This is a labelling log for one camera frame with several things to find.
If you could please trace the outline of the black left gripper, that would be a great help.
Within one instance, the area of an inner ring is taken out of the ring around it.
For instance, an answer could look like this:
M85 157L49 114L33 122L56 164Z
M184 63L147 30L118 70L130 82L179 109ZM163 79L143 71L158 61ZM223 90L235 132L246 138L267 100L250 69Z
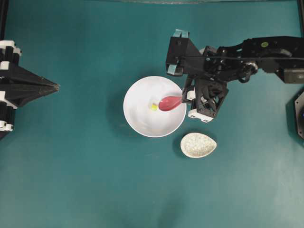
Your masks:
M19 107L59 91L56 84L19 66L21 50L12 40L0 42L0 138L14 130ZM20 86L22 84L42 86Z

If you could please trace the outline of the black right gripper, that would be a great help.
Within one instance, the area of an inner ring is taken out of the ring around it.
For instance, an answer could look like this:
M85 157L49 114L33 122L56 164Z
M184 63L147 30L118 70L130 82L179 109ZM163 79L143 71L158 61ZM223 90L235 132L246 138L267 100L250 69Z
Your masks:
M190 105L189 118L208 123L216 118L227 94L226 83L187 77L182 91L182 103Z

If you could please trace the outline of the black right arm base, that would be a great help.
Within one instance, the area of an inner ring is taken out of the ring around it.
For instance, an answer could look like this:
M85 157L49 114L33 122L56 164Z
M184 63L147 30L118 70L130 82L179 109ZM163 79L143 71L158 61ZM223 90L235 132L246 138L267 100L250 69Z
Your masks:
M285 106L288 133L297 143L304 143L304 88L297 91Z

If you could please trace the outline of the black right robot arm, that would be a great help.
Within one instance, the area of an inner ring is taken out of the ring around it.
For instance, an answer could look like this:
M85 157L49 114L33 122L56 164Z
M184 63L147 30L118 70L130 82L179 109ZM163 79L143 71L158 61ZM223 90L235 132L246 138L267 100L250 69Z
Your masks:
M231 81L245 84L261 69L285 84L304 82L303 38L250 38L231 47L207 46L203 52L187 39L176 60L178 70L187 75L182 99L191 104L188 116L205 123L217 116Z

